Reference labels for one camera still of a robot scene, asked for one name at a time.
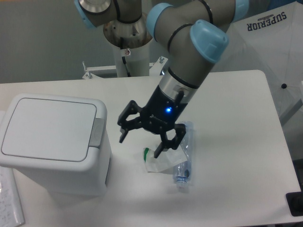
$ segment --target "table surface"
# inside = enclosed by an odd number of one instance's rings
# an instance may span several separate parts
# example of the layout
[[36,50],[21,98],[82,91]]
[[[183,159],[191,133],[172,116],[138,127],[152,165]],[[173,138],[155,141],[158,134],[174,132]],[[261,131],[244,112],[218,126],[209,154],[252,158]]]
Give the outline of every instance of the table surface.
[[143,148],[160,137],[142,129],[119,144],[118,115],[133,99],[144,106],[160,77],[0,84],[0,110],[23,92],[102,100],[113,152],[106,195],[48,192],[15,178],[31,227],[237,227],[302,221],[285,194],[300,190],[281,125],[261,71],[211,73],[180,116],[195,127],[192,179],[179,191],[170,174],[147,173]]

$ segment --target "gray wall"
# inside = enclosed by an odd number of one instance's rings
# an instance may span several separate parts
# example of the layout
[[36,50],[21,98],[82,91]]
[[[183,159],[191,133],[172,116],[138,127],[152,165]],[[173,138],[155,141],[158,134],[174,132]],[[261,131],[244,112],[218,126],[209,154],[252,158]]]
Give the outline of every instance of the gray wall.
[[[151,61],[168,56],[156,43],[151,50]],[[114,65],[102,28],[88,30],[73,0],[0,1],[0,83],[80,79],[82,61]]]

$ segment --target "light blue joint cap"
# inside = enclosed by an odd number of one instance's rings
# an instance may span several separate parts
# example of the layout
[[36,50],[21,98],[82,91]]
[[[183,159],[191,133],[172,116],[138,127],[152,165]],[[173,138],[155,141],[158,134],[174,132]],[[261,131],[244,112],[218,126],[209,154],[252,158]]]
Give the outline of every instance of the light blue joint cap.
[[87,16],[85,15],[85,13],[83,12],[78,0],[74,0],[74,4],[78,10],[78,12],[80,13],[80,16],[83,20],[83,22],[85,23],[86,27],[89,28],[89,29],[92,29],[92,28],[96,28],[92,23],[91,21],[87,18]]
[[219,61],[229,42],[227,34],[204,20],[192,25],[190,38],[199,53],[213,64]]
[[172,5],[168,3],[160,3],[158,5],[155,5],[147,15],[146,27],[153,38],[155,37],[155,27],[157,20],[163,10],[165,10],[167,7],[172,7]]
[[243,18],[247,14],[249,7],[250,7],[249,0],[236,0],[235,15],[233,17],[232,22],[235,22]]

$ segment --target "blue led light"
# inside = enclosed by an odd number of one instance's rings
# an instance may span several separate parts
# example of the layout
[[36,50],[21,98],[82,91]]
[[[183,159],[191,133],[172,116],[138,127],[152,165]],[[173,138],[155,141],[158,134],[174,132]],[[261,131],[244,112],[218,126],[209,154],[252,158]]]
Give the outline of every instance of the blue led light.
[[165,109],[165,112],[169,114],[169,113],[171,112],[171,107],[167,107],[167,108]]

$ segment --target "umbrella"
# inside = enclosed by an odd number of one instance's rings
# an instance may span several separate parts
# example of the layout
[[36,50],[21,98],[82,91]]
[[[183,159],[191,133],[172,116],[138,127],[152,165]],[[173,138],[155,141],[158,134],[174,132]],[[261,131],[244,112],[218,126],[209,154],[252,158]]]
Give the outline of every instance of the umbrella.
[[300,97],[303,5],[294,2],[231,24],[230,44],[212,71],[261,70],[280,116]]

